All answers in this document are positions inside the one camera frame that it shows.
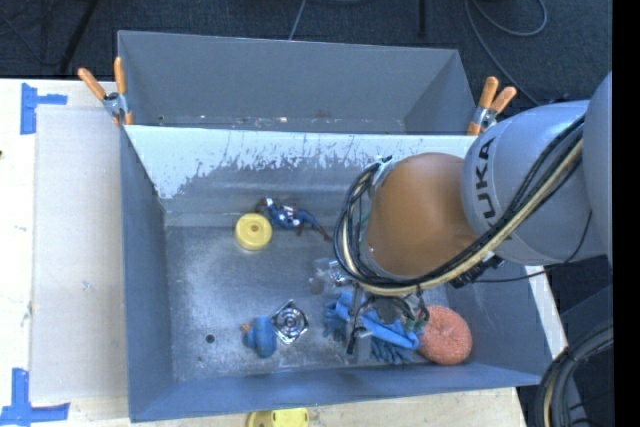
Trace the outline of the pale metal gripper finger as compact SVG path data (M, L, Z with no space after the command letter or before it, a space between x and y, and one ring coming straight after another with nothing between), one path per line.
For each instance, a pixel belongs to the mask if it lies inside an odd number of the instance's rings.
M372 332L355 328L349 338L349 358L353 364L366 364L371 355Z
M351 300L351 328L354 329L357 326L358 317L364 301L365 291L360 285L355 285L352 291Z

